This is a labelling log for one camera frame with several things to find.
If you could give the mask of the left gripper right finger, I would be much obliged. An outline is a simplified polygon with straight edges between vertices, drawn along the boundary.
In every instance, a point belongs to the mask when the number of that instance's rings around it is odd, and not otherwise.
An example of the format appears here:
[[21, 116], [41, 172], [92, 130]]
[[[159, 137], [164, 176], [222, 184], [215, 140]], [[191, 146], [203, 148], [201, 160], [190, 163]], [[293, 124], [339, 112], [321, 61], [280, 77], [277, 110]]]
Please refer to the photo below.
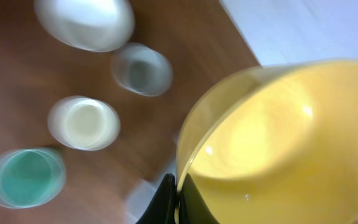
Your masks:
[[179, 194], [179, 224], [218, 224], [193, 179], [186, 175]]

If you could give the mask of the yellow bowl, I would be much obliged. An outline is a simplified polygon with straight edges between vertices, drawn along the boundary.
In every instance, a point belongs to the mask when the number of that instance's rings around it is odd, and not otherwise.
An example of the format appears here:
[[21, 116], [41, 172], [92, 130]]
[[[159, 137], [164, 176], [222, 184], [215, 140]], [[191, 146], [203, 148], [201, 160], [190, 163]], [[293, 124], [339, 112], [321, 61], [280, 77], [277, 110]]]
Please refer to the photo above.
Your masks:
[[187, 174], [219, 223], [358, 223], [358, 61], [221, 80], [181, 129]]

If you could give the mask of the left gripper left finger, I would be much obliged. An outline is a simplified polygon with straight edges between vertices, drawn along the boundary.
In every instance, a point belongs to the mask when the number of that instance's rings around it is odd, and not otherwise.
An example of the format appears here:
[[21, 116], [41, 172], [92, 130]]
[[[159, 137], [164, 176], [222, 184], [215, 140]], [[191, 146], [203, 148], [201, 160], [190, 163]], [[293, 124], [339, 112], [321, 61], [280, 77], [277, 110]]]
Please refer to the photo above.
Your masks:
[[136, 224], [175, 224], [176, 200], [175, 176], [166, 174], [149, 206]]

